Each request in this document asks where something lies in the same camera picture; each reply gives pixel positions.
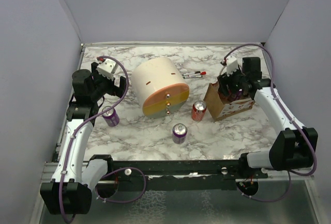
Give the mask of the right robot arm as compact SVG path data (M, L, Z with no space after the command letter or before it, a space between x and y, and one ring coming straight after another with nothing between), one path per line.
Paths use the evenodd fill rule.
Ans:
M237 58L230 55L222 65L225 72L217 78L219 93L226 97L238 93L249 96L264 111L277 134L269 150L241 155L243 162L237 166L239 175L249 178L262 168L294 171L314 167L317 131L305 127L291 115L275 85L262 77L260 58L245 57L240 65Z

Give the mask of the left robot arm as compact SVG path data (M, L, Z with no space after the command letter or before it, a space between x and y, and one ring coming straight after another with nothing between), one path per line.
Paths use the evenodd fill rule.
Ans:
M63 151L50 182L42 183L40 195L53 215L87 214L92 203L92 190L100 179L114 175L111 157L94 156L83 168L88 139L99 113L98 101L106 94L124 98L128 90L125 74L115 85L114 74L122 65L109 58L100 58L91 69L72 74L73 95L66 111L67 133Z

